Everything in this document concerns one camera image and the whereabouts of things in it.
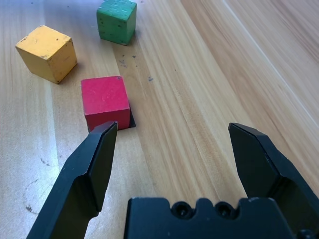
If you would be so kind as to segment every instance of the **wooden block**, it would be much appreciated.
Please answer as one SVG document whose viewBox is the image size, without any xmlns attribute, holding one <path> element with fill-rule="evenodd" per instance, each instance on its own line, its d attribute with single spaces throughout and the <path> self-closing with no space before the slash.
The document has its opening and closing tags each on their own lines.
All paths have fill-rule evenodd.
<svg viewBox="0 0 319 239">
<path fill-rule="evenodd" d="M 137 4 L 129 0 L 102 2 L 96 16 L 100 38 L 128 45 L 136 26 Z"/>
<path fill-rule="evenodd" d="M 15 46 L 30 72 L 56 84 L 76 65 L 72 39 L 39 26 Z"/>
<path fill-rule="evenodd" d="M 84 116 L 90 131 L 107 121 L 117 121 L 119 129 L 130 125 L 130 105 L 122 76 L 81 81 Z"/>
</svg>

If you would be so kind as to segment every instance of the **green wooden block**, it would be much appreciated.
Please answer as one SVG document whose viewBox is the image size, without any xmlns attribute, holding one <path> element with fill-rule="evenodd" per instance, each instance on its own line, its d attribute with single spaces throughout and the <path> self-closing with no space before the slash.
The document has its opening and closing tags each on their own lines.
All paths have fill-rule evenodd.
<svg viewBox="0 0 319 239">
<path fill-rule="evenodd" d="M 100 38 L 128 45 L 136 25 L 137 4 L 129 0 L 105 0 L 96 12 Z"/>
</svg>

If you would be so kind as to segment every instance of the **block face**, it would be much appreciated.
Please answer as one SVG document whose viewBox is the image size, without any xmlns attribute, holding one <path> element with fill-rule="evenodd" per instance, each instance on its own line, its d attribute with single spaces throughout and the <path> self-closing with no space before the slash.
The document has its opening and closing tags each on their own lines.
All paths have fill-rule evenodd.
<svg viewBox="0 0 319 239">
<path fill-rule="evenodd" d="M 55 83 L 59 83 L 77 62 L 72 39 L 44 25 L 15 47 L 32 73 Z"/>
<path fill-rule="evenodd" d="M 56 83 L 59 83 L 77 64 L 73 41 L 70 38 L 60 50 L 48 59 Z"/>
<path fill-rule="evenodd" d="M 90 130 L 107 121 L 117 121 L 119 129 L 130 124 L 130 105 L 121 76 L 81 81 L 84 115 Z"/>
<path fill-rule="evenodd" d="M 27 62 L 26 64 L 27 68 L 31 73 L 34 73 L 42 78 L 45 78 L 49 81 L 54 82 L 54 76 L 52 74 L 52 71 L 50 69 L 50 66 L 47 62 L 47 60 L 35 56 L 29 52 L 23 51 L 21 49 L 17 49 L 21 58 L 24 62 Z"/>
<path fill-rule="evenodd" d="M 95 115 L 86 115 L 85 119 L 90 131 L 92 131 L 96 126 L 106 123 L 107 121 L 117 121 L 119 130 L 126 129 L 129 127 L 130 121 L 124 119 L 130 119 L 130 109 L 100 113 Z"/>
<path fill-rule="evenodd" d="M 107 0 L 97 10 L 101 39 L 129 44 L 136 27 L 137 4 L 129 0 Z"/>
</svg>

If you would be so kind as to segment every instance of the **wooden table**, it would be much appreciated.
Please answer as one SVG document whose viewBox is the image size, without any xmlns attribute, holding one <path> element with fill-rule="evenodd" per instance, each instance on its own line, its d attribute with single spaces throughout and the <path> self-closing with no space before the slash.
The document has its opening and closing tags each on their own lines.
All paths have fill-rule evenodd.
<svg viewBox="0 0 319 239">
<path fill-rule="evenodd" d="M 118 132 L 104 207 L 86 238 L 123 238 L 130 197 L 245 197 L 228 124 L 266 133 L 319 196 L 316 0 L 139 0 L 129 46 L 100 40 L 101 0 L 0 2 L 0 238 L 25 238 L 87 135 L 80 81 L 125 77 L 136 128 Z M 78 65 L 55 85 L 14 48 L 45 24 Z"/>
</svg>

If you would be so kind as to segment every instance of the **yellow wooden block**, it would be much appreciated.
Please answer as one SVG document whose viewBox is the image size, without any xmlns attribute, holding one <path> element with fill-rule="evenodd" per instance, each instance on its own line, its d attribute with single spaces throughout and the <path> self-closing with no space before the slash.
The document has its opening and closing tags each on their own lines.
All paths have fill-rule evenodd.
<svg viewBox="0 0 319 239">
<path fill-rule="evenodd" d="M 76 65 L 71 37 L 39 26 L 15 46 L 30 72 L 56 84 Z"/>
</svg>

